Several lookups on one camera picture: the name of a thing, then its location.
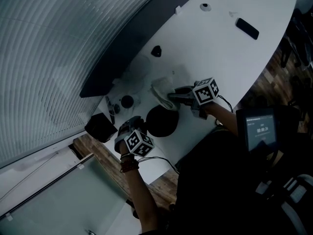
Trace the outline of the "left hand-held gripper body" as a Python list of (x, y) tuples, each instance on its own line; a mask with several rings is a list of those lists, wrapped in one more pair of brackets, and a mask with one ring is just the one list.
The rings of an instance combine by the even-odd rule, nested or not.
[(139, 126), (132, 126), (132, 118), (119, 128), (118, 136), (114, 140), (115, 152), (120, 153), (119, 145), (122, 141), (130, 153), (139, 157), (145, 157), (155, 147), (153, 139), (148, 137), (147, 133), (141, 133)]

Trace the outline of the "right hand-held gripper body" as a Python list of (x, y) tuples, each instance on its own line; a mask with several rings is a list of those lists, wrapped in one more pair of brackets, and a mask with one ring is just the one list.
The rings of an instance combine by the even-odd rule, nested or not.
[(194, 83), (192, 92), (195, 98), (191, 107), (193, 115), (197, 118), (207, 118), (207, 115), (202, 106), (212, 102), (219, 95), (219, 88), (214, 77), (196, 81)]

